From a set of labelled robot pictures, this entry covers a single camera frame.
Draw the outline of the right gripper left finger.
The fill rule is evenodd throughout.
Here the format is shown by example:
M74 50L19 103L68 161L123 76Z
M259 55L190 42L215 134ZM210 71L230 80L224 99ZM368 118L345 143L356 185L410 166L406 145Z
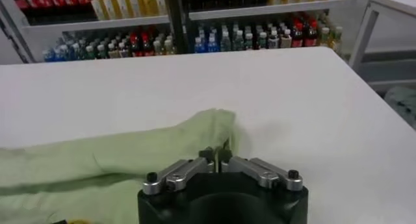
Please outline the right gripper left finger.
M178 160L160 172L150 172L143 182L146 195L158 195L164 190L178 192L187 187L187 182L198 173L212 173L215 170L215 152L211 147L199 151L192 160Z

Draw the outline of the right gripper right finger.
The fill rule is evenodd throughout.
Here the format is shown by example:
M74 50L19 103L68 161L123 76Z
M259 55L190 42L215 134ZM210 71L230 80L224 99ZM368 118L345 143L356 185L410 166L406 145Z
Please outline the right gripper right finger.
M303 189L303 178L295 169L285 171L260 158L245 159L233 156L231 150L220 149L217 154L218 170L228 173L243 173L263 188L273 189L282 184L286 190L300 192Z

